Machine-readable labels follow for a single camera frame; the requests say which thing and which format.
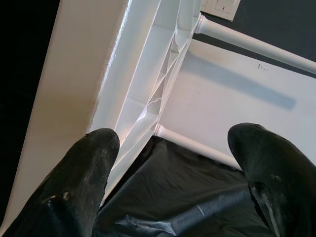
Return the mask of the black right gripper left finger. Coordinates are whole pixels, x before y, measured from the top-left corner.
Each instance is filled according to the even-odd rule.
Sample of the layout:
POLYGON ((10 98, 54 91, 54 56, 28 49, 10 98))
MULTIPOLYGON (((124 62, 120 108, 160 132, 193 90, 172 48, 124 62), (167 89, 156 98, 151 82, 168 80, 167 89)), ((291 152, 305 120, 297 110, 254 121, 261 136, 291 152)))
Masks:
POLYGON ((120 148, 110 128, 84 135, 45 177, 5 237, 89 237, 120 148))

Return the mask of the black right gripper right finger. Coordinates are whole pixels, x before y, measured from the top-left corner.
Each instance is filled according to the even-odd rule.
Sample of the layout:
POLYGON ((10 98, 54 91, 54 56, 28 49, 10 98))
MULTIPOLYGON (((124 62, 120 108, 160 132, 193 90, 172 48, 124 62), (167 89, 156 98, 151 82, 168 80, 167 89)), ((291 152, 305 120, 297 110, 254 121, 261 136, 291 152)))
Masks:
POLYGON ((316 166, 289 140, 259 124, 236 124, 227 139, 273 235, 314 237, 316 166))

